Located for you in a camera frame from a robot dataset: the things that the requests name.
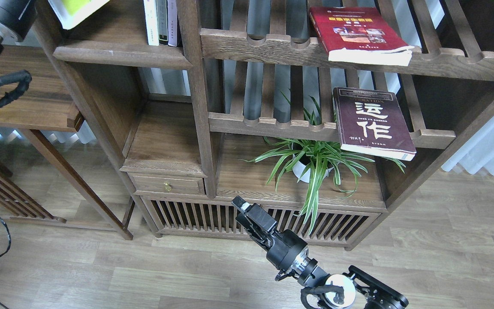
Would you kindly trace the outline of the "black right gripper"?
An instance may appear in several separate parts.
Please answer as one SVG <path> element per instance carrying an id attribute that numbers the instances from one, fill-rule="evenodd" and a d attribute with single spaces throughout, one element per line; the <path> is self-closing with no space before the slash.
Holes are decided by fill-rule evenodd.
<path id="1" fill-rule="evenodd" d="M 232 205 L 239 210 L 236 221 L 267 252 L 267 260 L 280 271 L 276 281 L 288 276 L 298 279 L 309 263 L 307 242 L 292 230 L 278 231 L 277 221 L 260 205 L 251 205 L 241 196 L 235 196 Z"/>

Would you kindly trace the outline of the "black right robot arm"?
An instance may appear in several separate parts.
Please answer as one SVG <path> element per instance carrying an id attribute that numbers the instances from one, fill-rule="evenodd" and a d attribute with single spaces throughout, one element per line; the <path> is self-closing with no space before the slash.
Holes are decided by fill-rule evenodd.
<path id="1" fill-rule="evenodd" d="M 260 205 L 236 196 L 232 205 L 239 211 L 236 221 L 261 248 L 267 260 L 279 273 L 275 280 L 292 276 L 303 286 L 301 302 L 310 309 L 308 295 L 317 299 L 318 309 L 350 309 L 357 294 L 365 297 L 367 309 L 405 309 L 409 301 L 404 295 L 385 285 L 356 266 L 343 274 L 329 274 L 316 259 L 308 256 L 307 242 L 294 231 L 279 231 L 277 221 Z"/>

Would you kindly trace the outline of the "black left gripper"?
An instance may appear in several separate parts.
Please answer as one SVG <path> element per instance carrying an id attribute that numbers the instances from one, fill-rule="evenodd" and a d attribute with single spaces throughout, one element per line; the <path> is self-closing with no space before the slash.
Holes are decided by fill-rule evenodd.
<path id="1" fill-rule="evenodd" d="M 0 0 L 0 23 L 22 42 L 37 17 L 35 0 Z"/>

